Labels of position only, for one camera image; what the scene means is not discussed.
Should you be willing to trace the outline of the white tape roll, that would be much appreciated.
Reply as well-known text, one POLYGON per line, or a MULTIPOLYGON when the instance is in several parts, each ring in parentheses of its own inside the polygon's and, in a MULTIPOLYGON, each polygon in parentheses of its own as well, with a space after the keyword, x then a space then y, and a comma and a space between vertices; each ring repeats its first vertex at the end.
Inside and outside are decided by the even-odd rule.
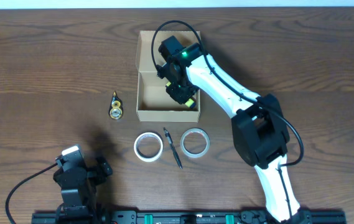
POLYGON ((146 132, 136 138, 133 149, 140 161, 150 163, 161 157, 164 145, 162 138, 157 133, 146 132))

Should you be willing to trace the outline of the clear tape roll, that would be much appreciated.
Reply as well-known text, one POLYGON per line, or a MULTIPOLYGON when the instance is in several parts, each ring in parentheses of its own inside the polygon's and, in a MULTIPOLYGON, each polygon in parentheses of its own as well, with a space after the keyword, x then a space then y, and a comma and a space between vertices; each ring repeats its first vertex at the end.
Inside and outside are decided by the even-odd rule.
POLYGON ((209 135, 203 129, 190 128, 182 134, 180 147, 183 154, 188 158, 201 158, 210 148, 209 135))

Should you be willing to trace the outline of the cardboard box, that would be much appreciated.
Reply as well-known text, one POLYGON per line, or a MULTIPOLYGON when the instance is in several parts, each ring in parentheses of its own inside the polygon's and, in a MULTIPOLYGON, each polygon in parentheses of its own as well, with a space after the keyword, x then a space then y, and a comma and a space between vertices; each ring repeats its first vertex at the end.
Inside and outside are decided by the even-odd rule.
POLYGON ((154 64, 162 64, 165 60, 158 52, 163 40, 175 36, 184 46, 197 41, 189 31, 160 31, 141 30, 137 41, 136 67, 137 76, 137 103, 136 113, 140 121, 145 122, 179 122, 197 123, 200 117, 200 92, 193 100, 194 108, 180 105, 166 92, 166 78, 159 78, 154 64))

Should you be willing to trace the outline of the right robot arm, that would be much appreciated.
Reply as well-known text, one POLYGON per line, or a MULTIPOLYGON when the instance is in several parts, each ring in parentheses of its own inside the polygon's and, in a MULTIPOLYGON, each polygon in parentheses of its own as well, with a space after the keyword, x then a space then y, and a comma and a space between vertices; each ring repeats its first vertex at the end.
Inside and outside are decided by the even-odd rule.
POLYGON ((171 36, 161 42, 158 51, 165 64, 156 67, 157 74, 168 80, 170 97, 186 104, 197 90, 210 96, 231 119, 234 147, 255 168, 268 213, 279 223, 299 223, 300 204, 287 173, 289 133, 297 131, 283 117, 276 97, 260 96, 238 83, 200 42, 184 47, 171 36))

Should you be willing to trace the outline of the black pen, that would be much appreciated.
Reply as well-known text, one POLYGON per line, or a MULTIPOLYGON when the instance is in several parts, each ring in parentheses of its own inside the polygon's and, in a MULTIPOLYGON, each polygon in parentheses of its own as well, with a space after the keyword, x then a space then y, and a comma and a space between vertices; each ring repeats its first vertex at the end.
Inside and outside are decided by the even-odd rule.
POLYGON ((171 138, 170 133, 168 132, 168 130, 166 130, 166 128, 163 128, 163 130, 164 130, 165 137, 167 138, 167 141, 168 141, 169 146, 170 146, 170 148, 171 148, 171 150, 172 150, 174 159, 175 159, 175 161, 176 161, 178 167, 179 167, 180 169, 183 169, 182 163, 181 163, 180 158, 179 158, 179 155, 178 155, 178 153, 177 153, 177 151, 176 151, 176 149, 175 149, 175 146, 174 146, 174 143, 173 143, 173 140, 172 140, 172 138, 171 138))

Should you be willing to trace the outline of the yellow highlighter marker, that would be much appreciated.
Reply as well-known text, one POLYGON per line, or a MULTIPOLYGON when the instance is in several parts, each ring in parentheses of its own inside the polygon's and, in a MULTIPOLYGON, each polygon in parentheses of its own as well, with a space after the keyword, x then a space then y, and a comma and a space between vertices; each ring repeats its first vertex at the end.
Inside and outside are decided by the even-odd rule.
POLYGON ((193 109, 196 106, 196 102, 190 98, 188 101, 185 102, 185 105, 190 109, 193 109))

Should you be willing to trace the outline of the yellow black correction tape dispenser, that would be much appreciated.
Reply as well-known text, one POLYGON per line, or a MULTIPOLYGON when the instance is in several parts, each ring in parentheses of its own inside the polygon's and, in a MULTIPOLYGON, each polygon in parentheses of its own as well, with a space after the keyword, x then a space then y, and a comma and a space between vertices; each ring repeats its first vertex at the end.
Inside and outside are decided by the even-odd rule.
POLYGON ((123 116, 123 102, 117 96, 117 92, 114 91, 111 99, 111 103, 108 110, 108 115, 111 119, 121 119, 123 116))

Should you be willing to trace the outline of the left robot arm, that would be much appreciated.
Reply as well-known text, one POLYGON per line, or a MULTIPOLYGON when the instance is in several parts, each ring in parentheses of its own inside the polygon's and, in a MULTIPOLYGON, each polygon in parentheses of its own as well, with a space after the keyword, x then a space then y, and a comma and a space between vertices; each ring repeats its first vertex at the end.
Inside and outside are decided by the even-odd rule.
POLYGON ((63 218, 69 222, 102 221, 103 208, 96 202, 96 187, 105 183, 113 170, 103 156, 95 160, 96 165, 88 167, 78 149, 64 152, 55 160, 59 169, 53 180, 61 188, 63 218))

